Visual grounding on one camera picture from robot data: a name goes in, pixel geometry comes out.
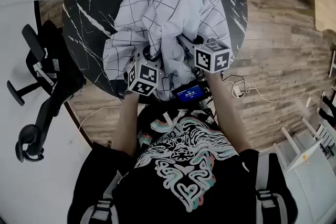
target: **wooden floor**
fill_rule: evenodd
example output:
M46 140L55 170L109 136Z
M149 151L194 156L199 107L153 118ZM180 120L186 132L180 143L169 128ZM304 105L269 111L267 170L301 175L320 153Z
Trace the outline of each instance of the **wooden floor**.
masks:
M242 99L232 98L246 125L248 139L256 149L271 146L285 139L279 131L302 130L304 115L318 127L315 112L322 90L332 92L333 79L328 78L331 62L330 44L314 29L312 0L247 0L248 26L246 37L236 60L226 72L244 76L269 100L291 99L305 92L311 102L304 108L308 95L300 100L268 103L251 90ZM60 24L59 3L43 2L41 16ZM103 106L120 106L119 99L87 84L69 101L81 122L88 114ZM100 144L113 141L119 108L103 109L83 124L88 136Z

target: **graphic print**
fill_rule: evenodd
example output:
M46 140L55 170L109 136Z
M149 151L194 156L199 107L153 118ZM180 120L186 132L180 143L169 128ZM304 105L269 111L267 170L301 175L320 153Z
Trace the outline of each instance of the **graphic print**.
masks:
M163 187L170 189L191 212L203 204L204 193L216 182L212 174L214 160L223 161L236 154L220 131L210 130L196 118L185 117L173 132L163 135L140 156L135 168L155 160L157 175L165 179Z

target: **black t-shirt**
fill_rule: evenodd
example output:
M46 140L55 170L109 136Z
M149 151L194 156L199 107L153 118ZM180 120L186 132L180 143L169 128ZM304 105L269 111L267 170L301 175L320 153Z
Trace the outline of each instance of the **black t-shirt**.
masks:
M138 138L137 159L94 145L68 223L255 222L258 152L238 155L212 117L179 110Z

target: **grid pattern fabric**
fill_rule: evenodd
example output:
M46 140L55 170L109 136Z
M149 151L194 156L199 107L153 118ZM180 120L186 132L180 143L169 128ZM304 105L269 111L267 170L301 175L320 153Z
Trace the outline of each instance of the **grid pattern fabric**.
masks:
M162 56L164 76L154 94L163 101L192 77L178 35L194 40L201 33L231 47L221 0L123 0L113 27L118 32L106 40L103 52L108 78L124 79L136 46L148 41L150 54Z

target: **small screen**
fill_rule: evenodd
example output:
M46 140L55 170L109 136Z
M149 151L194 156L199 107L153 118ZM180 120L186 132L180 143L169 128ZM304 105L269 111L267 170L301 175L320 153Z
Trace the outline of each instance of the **small screen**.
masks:
M200 86L196 85L187 90L179 92L177 96L182 102L187 102L202 97L203 91Z

